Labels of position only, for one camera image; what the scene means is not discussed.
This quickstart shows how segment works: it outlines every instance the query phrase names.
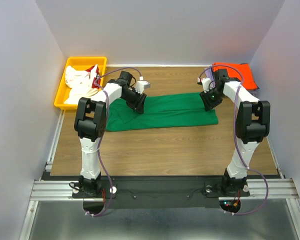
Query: white cloth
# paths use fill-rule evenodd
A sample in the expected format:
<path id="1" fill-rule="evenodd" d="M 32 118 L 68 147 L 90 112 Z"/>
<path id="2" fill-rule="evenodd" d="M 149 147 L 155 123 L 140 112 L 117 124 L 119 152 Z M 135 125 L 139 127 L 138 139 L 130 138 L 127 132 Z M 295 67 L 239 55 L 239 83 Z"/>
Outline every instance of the white cloth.
<path id="1" fill-rule="evenodd" d="M 80 98 L 91 98 L 95 95 L 99 89 L 92 88 L 92 83 L 97 76 L 96 64 L 91 72 L 88 71 L 78 71 L 72 66 L 67 66 L 65 69 L 65 84 L 71 88 L 69 92 L 69 97 L 64 101 L 65 104 L 78 104 Z"/>

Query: gray wall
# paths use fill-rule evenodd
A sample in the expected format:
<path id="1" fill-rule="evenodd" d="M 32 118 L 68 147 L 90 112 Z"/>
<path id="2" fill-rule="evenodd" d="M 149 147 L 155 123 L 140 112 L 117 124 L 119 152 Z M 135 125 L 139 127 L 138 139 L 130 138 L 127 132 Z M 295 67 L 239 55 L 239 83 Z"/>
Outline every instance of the gray wall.
<path id="1" fill-rule="evenodd" d="M 284 0 L 36 0 L 63 54 L 110 64 L 249 62 Z"/>
<path id="2" fill-rule="evenodd" d="M 300 0 L 286 0 L 250 66 L 271 103 L 270 140 L 280 169 L 300 195 Z"/>
<path id="3" fill-rule="evenodd" d="M 19 238 L 44 170 L 64 64 L 34 0 L 0 1 L 0 240 Z"/>

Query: green cloth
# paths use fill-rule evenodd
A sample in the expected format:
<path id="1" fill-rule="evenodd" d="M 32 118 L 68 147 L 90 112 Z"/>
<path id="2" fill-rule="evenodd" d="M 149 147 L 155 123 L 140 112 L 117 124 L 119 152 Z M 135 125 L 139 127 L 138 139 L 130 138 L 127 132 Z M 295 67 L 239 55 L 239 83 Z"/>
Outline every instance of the green cloth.
<path id="1" fill-rule="evenodd" d="M 134 112 L 120 98 L 110 105 L 109 112 L 106 130 L 111 132 L 218 123 L 215 110 L 205 111 L 198 92 L 147 96 L 143 114 Z"/>

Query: yellow plastic basket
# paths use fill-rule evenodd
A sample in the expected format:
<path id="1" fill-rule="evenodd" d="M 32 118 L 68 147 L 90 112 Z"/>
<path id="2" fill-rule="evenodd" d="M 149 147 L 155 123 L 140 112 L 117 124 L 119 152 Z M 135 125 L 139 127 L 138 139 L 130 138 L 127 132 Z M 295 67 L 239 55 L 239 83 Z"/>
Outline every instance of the yellow plastic basket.
<path id="1" fill-rule="evenodd" d="M 58 92 L 54 99 L 54 106 L 62 110 L 76 110 L 77 104 L 64 104 L 65 100 L 69 97 L 70 87 L 66 85 L 65 75 L 68 66 L 73 67 L 75 70 L 86 70 L 98 64 L 100 75 L 105 74 L 107 58 L 103 56 L 72 56 L 66 61 L 63 75 L 59 84 Z M 104 86 L 104 78 L 101 78 L 101 86 Z"/>

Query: wooden tabletop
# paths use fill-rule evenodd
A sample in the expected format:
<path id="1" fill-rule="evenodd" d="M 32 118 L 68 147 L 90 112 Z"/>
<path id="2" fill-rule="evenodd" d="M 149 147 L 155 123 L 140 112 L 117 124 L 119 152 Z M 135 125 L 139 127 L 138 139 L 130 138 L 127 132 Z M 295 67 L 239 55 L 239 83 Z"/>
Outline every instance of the wooden tabletop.
<path id="1" fill-rule="evenodd" d="M 201 67 L 140 67 L 151 83 L 148 96 L 200 92 L 197 78 Z M 135 77 L 138 74 L 131 70 Z M 120 72 L 106 77 L 116 79 Z M 215 108 L 217 125 L 170 127 L 106 132 L 100 147 L 102 160 L 111 175 L 223 175 L 235 150 L 234 104 L 224 98 Z M 66 111 L 52 164 L 52 176 L 78 176 L 81 145 L 74 130 L 75 111 Z M 266 139 L 254 152 L 250 167 L 264 174 L 277 174 Z"/>

